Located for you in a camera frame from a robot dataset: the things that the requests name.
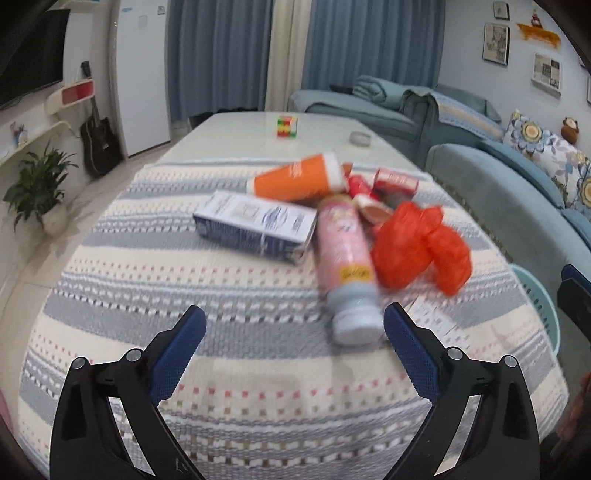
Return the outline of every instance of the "picture frame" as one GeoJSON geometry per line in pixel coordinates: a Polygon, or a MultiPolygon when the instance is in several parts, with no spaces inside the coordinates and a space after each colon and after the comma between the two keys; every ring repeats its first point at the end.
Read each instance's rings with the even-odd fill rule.
{"type": "Polygon", "coordinates": [[[492,11],[497,20],[511,20],[509,4],[507,2],[493,2],[492,11]]]}
{"type": "Polygon", "coordinates": [[[498,63],[506,67],[509,62],[510,46],[511,29],[508,25],[484,24],[482,60],[498,63]]]}
{"type": "Polygon", "coordinates": [[[560,96],[562,90],[562,64],[560,61],[534,53],[531,81],[538,87],[560,96]]]}

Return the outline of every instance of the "white curtain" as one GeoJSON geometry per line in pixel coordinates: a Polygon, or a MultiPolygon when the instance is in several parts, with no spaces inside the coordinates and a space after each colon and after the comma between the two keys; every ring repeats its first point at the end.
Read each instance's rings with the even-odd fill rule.
{"type": "Polygon", "coordinates": [[[283,112],[301,87],[313,0],[275,0],[265,110],[283,112]]]}

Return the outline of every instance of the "television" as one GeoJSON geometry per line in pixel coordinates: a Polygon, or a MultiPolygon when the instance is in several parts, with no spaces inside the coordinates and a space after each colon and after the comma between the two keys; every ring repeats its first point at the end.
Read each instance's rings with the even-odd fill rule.
{"type": "Polygon", "coordinates": [[[63,80],[64,40],[70,10],[49,10],[39,16],[29,34],[0,73],[0,109],[28,93],[63,80]]]}

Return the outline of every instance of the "rubik's cube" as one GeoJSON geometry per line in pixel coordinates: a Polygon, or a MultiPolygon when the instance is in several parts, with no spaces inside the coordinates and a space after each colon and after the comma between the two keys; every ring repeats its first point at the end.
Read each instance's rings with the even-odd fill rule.
{"type": "Polygon", "coordinates": [[[295,138],[297,135],[297,117],[282,115],[277,119],[277,136],[295,138]]]}

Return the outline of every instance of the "white refrigerator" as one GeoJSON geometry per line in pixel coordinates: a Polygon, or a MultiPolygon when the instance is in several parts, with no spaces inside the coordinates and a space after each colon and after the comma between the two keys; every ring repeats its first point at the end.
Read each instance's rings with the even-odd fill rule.
{"type": "Polygon", "coordinates": [[[170,141],[167,24],[170,0],[115,0],[112,91],[126,157],[170,141]]]}

